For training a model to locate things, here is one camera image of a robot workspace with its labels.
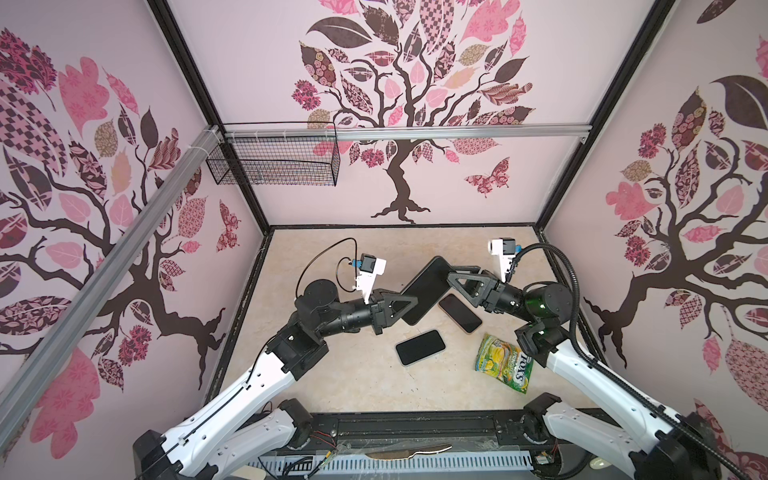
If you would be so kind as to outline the black smartphone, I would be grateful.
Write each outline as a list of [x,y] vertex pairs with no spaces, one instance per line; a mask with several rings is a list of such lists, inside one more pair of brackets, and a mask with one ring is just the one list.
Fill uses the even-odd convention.
[[404,296],[415,297],[415,307],[404,314],[402,320],[415,326],[450,290],[447,281],[452,266],[442,257],[435,256],[401,291]]

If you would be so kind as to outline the black phone centre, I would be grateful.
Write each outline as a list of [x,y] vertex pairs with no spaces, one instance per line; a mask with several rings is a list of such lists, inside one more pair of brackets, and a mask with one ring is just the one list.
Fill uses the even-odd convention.
[[395,346],[396,353],[403,366],[410,366],[445,349],[446,344],[437,330],[422,333]]

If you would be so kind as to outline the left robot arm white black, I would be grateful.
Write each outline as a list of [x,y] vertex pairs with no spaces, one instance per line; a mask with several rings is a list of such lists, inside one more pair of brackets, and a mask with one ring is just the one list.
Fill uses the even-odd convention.
[[275,449],[304,446],[313,418],[303,405],[296,399],[271,411],[265,405],[328,353],[327,337],[365,327],[381,334],[417,304],[413,296],[384,289],[367,300],[342,302],[334,282],[311,282],[247,371],[185,421],[134,442],[136,478],[228,479]]

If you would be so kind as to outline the black phone right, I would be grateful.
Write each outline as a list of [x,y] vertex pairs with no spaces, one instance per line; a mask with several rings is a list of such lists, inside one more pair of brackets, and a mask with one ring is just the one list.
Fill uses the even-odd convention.
[[475,332],[482,325],[482,320],[473,310],[453,294],[441,299],[438,306],[467,334]]

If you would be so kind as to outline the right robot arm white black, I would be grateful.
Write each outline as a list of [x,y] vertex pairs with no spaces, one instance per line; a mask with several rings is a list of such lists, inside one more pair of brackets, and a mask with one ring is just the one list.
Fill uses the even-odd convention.
[[538,429],[607,461],[632,479],[719,479],[708,424],[696,413],[681,417],[578,349],[563,328],[574,310],[569,289],[543,282],[524,290],[492,274],[452,272],[448,283],[474,307],[523,320],[515,332],[521,350],[575,386],[608,416],[603,421],[542,394],[526,411]]

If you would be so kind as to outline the wooden knife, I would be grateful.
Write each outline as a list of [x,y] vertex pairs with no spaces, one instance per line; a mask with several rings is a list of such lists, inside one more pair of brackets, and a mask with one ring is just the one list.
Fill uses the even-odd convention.
[[452,448],[453,446],[451,444],[426,445],[398,450],[368,452],[366,453],[366,456],[368,458],[380,461],[410,460],[417,456],[442,454],[450,451]]

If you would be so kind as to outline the green yellow candy bag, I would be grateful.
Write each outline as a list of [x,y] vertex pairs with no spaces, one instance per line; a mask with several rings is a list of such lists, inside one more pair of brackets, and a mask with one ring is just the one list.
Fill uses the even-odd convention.
[[480,343],[474,370],[526,394],[533,369],[533,359],[518,346],[494,335],[485,334]]

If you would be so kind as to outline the aluminium rail back wall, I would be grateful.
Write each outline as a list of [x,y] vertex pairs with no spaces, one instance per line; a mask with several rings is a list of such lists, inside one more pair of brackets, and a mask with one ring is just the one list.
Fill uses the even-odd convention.
[[530,138],[577,137],[586,138],[592,127],[588,124],[520,124],[473,125],[442,127],[385,127],[339,129],[335,126],[318,129],[273,128],[261,130],[235,130],[227,139],[278,139],[319,141],[373,141],[373,140],[441,140],[460,138]]

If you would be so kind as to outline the white spoon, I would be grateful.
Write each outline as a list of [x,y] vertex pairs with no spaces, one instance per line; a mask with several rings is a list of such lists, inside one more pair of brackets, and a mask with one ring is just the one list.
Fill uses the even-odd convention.
[[599,457],[593,458],[590,461],[590,467],[593,470],[602,470],[602,469],[607,468],[608,466],[609,466],[609,463],[606,462],[604,459],[599,458]]

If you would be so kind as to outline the aluminium rail left wall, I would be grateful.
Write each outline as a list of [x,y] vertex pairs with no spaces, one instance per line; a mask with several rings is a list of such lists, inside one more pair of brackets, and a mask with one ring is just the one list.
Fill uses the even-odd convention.
[[220,131],[219,126],[209,125],[188,146],[163,186],[138,214],[102,266],[72,299],[63,317],[6,385],[1,393],[2,447],[6,447],[19,431],[196,169],[218,145]]

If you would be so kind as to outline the aluminium rail wall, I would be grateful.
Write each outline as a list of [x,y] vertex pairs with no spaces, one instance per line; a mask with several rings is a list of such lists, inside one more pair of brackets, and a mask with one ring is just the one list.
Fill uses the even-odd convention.
[[442,127],[385,127],[339,129],[335,126],[318,129],[273,128],[261,130],[235,130],[227,139],[278,139],[319,141],[373,141],[373,140],[441,140],[460,138],[530,138],[577,137],[586,138],[592,127],[588,124],[520,124],[473,125]]
[[220,131],[219,126],[209,125],[188,146],[163,186],[138,214],[102,266],[72,299],[63,317],[6,385],[1,393],[2,447],[6,447],[19,431],[196,169],[218,145]]

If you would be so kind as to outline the black phone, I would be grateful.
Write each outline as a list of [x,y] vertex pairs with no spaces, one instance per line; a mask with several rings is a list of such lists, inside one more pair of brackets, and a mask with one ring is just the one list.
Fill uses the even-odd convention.
[[482,320],[473,310],[453,294],[441,299],[438,306],[467,334],[475,332],[482,325]]
[[422,333],[395,346],[396,353],[403,366],[410,366],[445,349],[446,344],[437,330]]

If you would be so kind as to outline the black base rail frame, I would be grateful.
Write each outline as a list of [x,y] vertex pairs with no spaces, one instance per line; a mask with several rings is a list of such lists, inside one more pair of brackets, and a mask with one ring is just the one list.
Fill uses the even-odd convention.
[[267,479],[331,478],[450,478],[491,474],[495,477],[523,479],[581,479],[585,477],[593,455],[564,440],[544,439],[524,431],[521,410],[479,410],[443,412],[316,413],[310,433],[299,447],[279,447],[260,457],[302,455],[311,459],[324,455],[366,455],[368,452],[398,450],[426,445],[451,444],[448,452],[526,451],[533,462],[532,471],[419,473],[384,476],[330,475],[314,478],[317,466],[304,478],[291,478],[292,464],[280,475],[261,469]]

